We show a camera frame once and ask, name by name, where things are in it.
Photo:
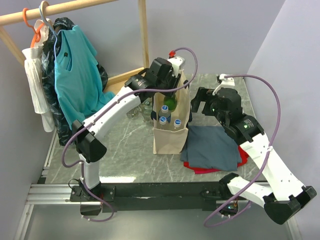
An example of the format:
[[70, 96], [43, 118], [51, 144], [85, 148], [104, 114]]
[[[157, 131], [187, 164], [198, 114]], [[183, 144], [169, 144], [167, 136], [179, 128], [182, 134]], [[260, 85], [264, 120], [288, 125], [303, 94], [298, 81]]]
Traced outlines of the green Perrier glass bottle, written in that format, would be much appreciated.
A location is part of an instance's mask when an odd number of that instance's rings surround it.
[[173, 93], [171, 96], [166, 95], [163, 99], [163, 105], [166, 105], [168, 109], [173, 112], [178, 105], [178, 98], [175, 93]]

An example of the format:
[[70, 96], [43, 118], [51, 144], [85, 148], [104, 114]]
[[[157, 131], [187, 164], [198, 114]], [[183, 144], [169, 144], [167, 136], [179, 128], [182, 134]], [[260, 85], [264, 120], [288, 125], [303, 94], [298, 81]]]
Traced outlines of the cream canvas tote bag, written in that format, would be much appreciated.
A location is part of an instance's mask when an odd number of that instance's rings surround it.
[[[153, 153], [156, 155], [179, 154], [187, 140], [188, 127], [190, 119], [191, 99], [189, 87], [182, 88], [176, 92], [177, 107], [171, 113], [171, 121], [168, 123], [167, 129], [160, 129], [158, 121], [158, 112], [164, 103], [165, 96], [156, 93], [153, 96], [153, 110], [151, 116], [153, 119]], [[181, 120], [180, 129], [173, 130], [172, 122], [175, 119]]]

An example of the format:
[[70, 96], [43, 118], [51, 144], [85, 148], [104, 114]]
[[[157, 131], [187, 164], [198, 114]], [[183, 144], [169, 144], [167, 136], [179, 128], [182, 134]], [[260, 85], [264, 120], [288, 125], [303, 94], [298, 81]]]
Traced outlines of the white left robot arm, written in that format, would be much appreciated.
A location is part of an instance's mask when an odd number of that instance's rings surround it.
[[179, 89], [184, 64], [185, 59], [180, 56], [154, 59], [149, 68], [130, 76], [115, 97], [97, 113], [84, 122], [77, 120], [72, 123], [81, 162], [79, 185], [88, 201], [94, 201], [102, 194], [99, 160], [107, 148], [101, 140], [126, 113], [156, 93], [173, 96]]

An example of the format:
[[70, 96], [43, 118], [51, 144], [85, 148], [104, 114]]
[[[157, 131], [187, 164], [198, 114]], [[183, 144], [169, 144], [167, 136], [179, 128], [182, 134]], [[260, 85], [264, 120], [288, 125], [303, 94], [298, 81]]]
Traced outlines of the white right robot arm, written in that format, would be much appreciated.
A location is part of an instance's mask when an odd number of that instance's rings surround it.
[[288, 169], [259, 122], [243, 112], [241, 96], [235, 89], [199, 87], [191, 110], [196, 113], [204, 102], [202, 114], [213, 116], [225, 133], [254, 161], [269, 186], [250, 184], [236, 173], [230, 173], [219, 181], [219, 193], [224, 199], [240, 196], [264, 208], [275, 223], [282, 225], [302, 210], [317, 192], [304, 185]]

